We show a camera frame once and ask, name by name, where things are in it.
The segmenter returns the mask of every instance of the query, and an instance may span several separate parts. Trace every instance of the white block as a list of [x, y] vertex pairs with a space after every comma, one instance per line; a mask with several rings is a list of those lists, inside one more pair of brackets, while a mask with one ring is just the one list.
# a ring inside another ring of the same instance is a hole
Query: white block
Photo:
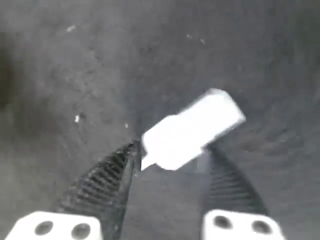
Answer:
[[270, 217], [243, 212], [212, 210], [202, 222], [201, 240], [285, 240]]
[[19, 219], [6, 240], [102, 240], [98, 219], [37, 211]]

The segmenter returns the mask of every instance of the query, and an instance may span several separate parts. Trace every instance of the textured gripper pad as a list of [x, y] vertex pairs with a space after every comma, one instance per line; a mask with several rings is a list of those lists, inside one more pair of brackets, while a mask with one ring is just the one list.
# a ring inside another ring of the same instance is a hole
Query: textured gripper pad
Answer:
[[97, 163], [56, 202], [58, 213], [100, 220], [104, 240], [119, 239], [139, 143], [128, 144]]
[[208, 178], [204, 212], [220, 209], [269, 215], [260, 196], [244, 174], [217, 149], [210, 152]]

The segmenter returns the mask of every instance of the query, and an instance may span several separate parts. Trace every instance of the gray surface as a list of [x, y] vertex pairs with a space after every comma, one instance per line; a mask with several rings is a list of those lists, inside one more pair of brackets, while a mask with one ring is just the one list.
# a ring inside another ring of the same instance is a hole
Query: gray surface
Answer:
[[[215, 87], [248, 118], [220, 147], [289, 239], [318, 239], [319, 33], [316, 0], [1, 1], [1, 71], [11, 73], [0, 86], [1, 237]], [[122, 237], [195, 239], [192, 177], [156, 168], [136, 177]]]

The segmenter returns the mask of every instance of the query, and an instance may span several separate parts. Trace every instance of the white plastic piece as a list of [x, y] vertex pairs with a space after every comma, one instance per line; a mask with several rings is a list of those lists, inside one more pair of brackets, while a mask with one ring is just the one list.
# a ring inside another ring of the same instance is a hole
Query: white plastic piece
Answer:
[[212, 210], [203, 217], [201, 240], [212, 239], [285, 240], [286, 238], [279, 225], [270, 217], [243, 212]]
[[37, 211], [20, 218], [5, 240], [103, 240], [95, 217]]
[[211, 89], [190, 107], [169, 115], [142, 136], [147, 152], [141, 170], [157, 164], [177, 170], [203, 152], [203, 147], [224, 135], [246, 117], [230, 95]]

